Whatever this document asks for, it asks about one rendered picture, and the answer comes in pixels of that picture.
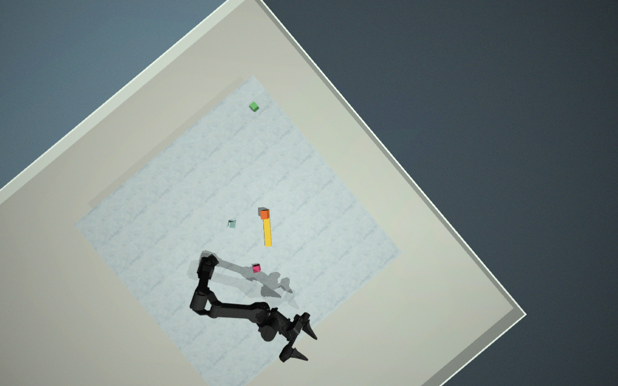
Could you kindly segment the yellow bar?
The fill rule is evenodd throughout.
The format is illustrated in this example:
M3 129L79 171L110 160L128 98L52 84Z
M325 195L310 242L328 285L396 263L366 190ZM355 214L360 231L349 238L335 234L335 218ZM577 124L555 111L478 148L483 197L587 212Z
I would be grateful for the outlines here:
M262 210L261 219L264 219L264 238L265 246L271 247L271 228L270 228L270 212L269 210Z

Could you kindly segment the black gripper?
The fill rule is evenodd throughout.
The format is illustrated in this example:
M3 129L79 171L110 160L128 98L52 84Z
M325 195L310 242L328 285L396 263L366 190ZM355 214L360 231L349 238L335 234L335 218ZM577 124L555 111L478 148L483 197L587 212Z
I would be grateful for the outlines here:
M318 339L317 336L314 334L314 332L312 331L311 325L310 325L310 319L309 317L311 317L311 314L304 312L302 313L301 317L303 318L302 320L302 324L304 325L302 330L305 331L308 335L310 335L313 339ZM308 320L309 319L309 320ZM278 329L278 334L282 334L284 335L285 338L287 338L287 340L289 340L289 344L287 344L284 349L282 350L281 354L279 355L279 359L282 362L285 362L287 360L289 360L290 358L296 358L296 359L301 359L303 361L308 361L307 357L303 356L301 353L298 352L298 350L296 348L292 348L295 339L297 338L297 336L293 336L293 339L290 340L284 333L285 328L289 328L290 325L290 318L285 318L284 322L282 323L281 327Z

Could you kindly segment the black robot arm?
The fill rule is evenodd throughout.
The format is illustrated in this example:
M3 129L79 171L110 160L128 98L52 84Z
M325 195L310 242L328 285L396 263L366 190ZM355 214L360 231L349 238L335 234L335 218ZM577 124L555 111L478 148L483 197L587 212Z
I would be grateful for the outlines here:
M269 342L273 340L285 320L284 315L278 312L278 308L272 308L265 301L256 301L252 305L235 305L235 303L222 303L217 300L215 293L209 290L208 281L212 278L215 266L219 263L217 258L211 254L209 257L202 257L198 267L199 283L196 288L190 308L199 315L208 315L211 318L231 317L249 318L259 326L262 339ZM211 303L210 310L204 309L207 302ZM301 332L303 318L296 314L289 328L285 328L285 335L292 340L293 336L298 336Z

